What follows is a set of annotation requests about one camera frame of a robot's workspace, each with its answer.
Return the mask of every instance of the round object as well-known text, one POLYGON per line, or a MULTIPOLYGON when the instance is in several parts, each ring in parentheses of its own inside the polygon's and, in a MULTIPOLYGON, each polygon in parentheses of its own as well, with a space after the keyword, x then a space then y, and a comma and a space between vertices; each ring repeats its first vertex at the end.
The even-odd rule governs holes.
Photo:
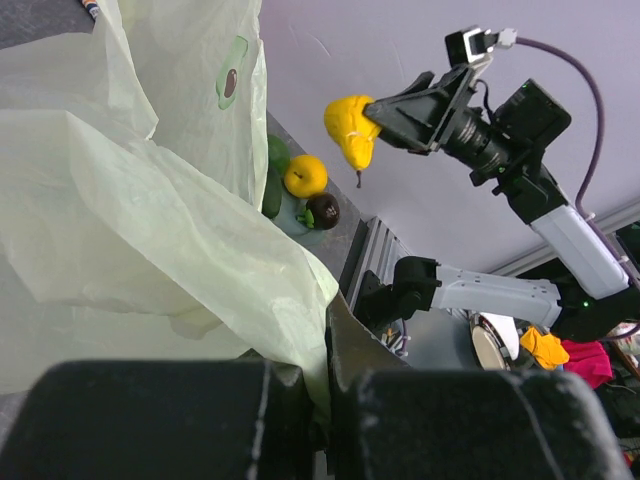
POLYGON ((291 160, 284 175, 287 190, 298 198, 309 198, 322 193, 328 182, 327 168, 313 155, 300 155, 291 160))
POLYGON ((511 370, 513 359, 498 331, 484 317, 475 313, 471 317, 471 341, 480 366, 485 370, 511 370))
POLYGON ((312 227, 316 230, 330 230, 340 221, 340 205, 330 193, 319 193, 307 201, 306 212, 310 212, 312 227))

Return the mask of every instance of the green vegetable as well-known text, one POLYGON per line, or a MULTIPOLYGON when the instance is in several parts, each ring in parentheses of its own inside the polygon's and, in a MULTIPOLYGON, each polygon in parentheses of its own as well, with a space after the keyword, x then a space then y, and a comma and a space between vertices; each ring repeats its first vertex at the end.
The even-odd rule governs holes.
POLYGON ((315 219, 313 218, 313 212, 311 212, 311 210, 305 210, 303 214, 298 215, 296 219, 300 223, 304 223, 307 226, 307 228, 312 229, 313 225, 315 224, 315 219))
POLYGON ((262 199, 262 214, 267 218, 276 218, 282 205, 282 179, 275 168, 267 170, 267 186, 262 199))
POLYGON ((289 162, 291 162, 291 154, 287 144, 275 135, 267 135, 269 144, 269 166, 275 167, 281 177, 287 171, 289 162))

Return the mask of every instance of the white wall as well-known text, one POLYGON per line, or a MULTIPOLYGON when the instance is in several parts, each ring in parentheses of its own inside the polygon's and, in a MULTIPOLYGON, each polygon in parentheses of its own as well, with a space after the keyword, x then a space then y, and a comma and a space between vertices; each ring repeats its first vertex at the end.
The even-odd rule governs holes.
MULTIPOLYGON (((604 214, 640 196, 640 3, 578 0, 492 2, 402 0, 265 0, 261 15, 269 72, 269 109, 364 213, 380 216, 415 254, 488 269, 540 242, 509 210, 493 185, 473 188, 468 170, 436 154, 412 156, 376 145, 357 190, 353 171, 324 130, 332 100, 400 92, 424 70, 448 70, 444 36, 479 24, 515 27, 571 52, 592 69, 606 102, 602 168, 586 205, 604 214)), ((594 141, 595 108, 568 65, 525 47, 498 52, 484 78, 500 105, 535 78, 573 116, 549 148, 546 165, 571 198, 594 141)))

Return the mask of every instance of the red cloth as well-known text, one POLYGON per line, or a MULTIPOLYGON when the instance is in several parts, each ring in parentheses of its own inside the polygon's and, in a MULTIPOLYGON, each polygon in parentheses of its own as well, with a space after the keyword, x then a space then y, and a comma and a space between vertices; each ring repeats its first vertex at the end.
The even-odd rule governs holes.
POLYGON ((563 340, 562 346, 569 354, 569 363, 565 363, 564 369, 580 375, 591 388, 598 388, 613 379, 609 356, 599 342, 563 340))

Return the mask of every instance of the plastic bag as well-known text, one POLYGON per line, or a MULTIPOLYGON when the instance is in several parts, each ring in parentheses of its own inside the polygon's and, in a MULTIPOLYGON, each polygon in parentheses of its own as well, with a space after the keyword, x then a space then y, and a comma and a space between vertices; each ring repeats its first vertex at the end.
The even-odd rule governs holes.
POLYGON ((3 301, 0 339, 12 347, 0 348, 0 393, 48 362, 232 358, 252 347, 300 365, 326 407, 325 309, 337 283, 257 210, 260 2, 127 5, 127 34, 107 0, 91 36, 0 51, 0 240, 37 300, 65 304, 3 301), (229 66, 229 50, 242 65, 229 66))

